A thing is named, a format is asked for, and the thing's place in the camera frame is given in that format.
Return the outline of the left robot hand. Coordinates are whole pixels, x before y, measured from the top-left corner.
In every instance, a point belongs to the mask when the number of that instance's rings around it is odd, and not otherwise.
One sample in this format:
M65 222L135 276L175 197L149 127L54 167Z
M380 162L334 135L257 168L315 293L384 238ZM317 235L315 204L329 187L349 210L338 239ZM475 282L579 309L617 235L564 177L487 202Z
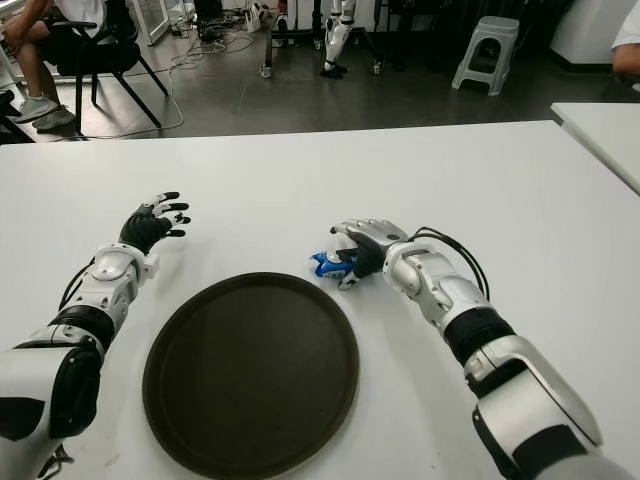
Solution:
M119 242L132 246L144 254L165 238L186 235L181 225L191 222L185 215L189 204L179 202L180 194L164 192L142 202L123 224Z

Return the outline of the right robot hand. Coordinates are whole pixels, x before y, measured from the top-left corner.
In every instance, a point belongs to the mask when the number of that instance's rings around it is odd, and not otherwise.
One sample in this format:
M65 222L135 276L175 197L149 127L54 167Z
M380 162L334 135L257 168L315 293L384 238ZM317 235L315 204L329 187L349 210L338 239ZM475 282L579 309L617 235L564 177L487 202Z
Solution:
M351 219L331 227L332 234L344 234L356 245L353 269L338 283L338 288L348 290L365 277L379 272L388 249L396 243L406 243L409 236L388 220Z

